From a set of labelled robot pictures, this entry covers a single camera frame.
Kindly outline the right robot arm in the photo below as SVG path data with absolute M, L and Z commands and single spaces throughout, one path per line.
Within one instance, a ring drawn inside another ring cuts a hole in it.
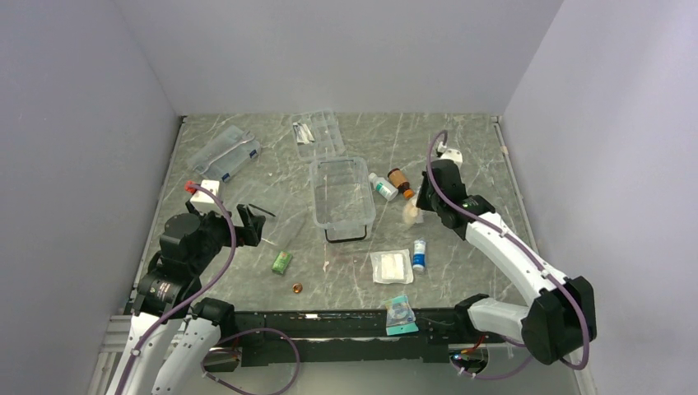
M 523 345 L 544 365 L 566 362 L 582 351 L 582 369 L 596 338 L 594 291 L 582 276 L 572 278 L 545 262 L 505 224 L 482 196 L 469 195 L 459 167 L 451 160 L 435 160 L 426 167 L 416 205 L 437 214 L 441 223 L 489 258 L 522 295 L 516 305 L 477 294 L 454 310 L 454 332 L 465 342 L 495 334 Z

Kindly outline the white medicine bottle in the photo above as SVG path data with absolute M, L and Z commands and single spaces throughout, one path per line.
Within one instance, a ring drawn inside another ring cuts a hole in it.
M 376 173 L 369 173 L 369 181 L 372 188 L 387 201 L 392 201 L 398 195 L 398 190 L 386 178 L 379 177 Z

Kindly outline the green sachet packet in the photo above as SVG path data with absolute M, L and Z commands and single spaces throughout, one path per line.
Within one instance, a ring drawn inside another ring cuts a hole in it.
M 284 275 L 292 259 L 293 255 L 291 253 L 280 251 L 272 263 L 272 272 L 278 275 Z

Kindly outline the amber medicine bottle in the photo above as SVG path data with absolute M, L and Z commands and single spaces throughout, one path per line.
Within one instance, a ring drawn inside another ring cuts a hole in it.
M 406 200 L 415 195 L 406 175 L 399 168 L 393 168 L 388 172 L 388 180 Z

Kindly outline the blue white bandage roll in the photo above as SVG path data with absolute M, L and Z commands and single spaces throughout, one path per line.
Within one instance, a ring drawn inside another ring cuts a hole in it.
M 424 272 L 426 269 L 426 241 L 417 239 L 413 245 L 412 269 Z

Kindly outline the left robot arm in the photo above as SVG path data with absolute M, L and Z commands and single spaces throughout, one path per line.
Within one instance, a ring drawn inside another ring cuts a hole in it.
M 203 285 L 200 276 L 222 248 L 258 246 L 266 218 L 240 204 L 242 224 L 235 226 L 228 211 L 202 214 L 192 203 L 186 207 L 165 223 L 160 249 L 137 285 L 128 340 L 109 394 L 177 394 L 214 344 L 235 338 L 234 306 L 203 297 L 211 285 Z

